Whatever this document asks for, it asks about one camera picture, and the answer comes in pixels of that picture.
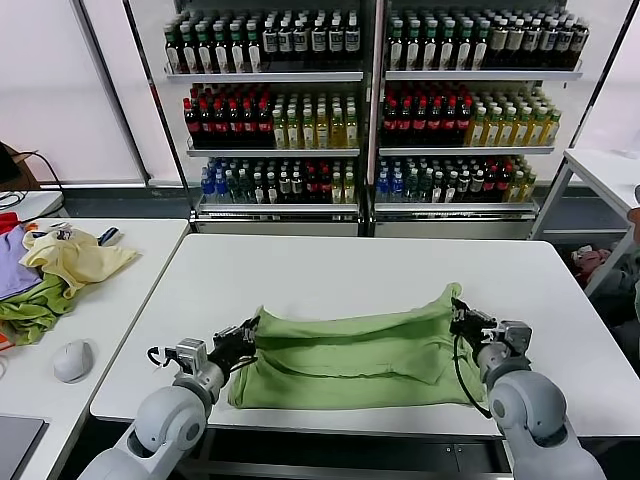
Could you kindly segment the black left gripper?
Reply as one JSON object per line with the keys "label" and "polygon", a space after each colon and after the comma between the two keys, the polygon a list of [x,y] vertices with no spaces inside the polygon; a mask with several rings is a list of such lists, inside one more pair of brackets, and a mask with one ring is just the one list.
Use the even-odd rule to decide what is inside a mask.
{"label": "black left gripper", "polygon": [[234,367],[244,368],[256,362],[255,332],[259,321],[259,317],[253,317],[240,325],[215,333],[208,361],[217,365],[223,373],[230,373]]}

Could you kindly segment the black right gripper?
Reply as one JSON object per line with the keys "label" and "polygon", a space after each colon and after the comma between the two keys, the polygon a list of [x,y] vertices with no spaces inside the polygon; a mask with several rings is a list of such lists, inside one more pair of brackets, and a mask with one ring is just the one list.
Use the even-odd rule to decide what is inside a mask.
{"label": "black right gripper", "polygon": [[492,342],[497,321],[491,315],[469,307],[464,301],[452,298],[453,321],[449,331],[453,337],[462,338],[474,350],[481,350]]}

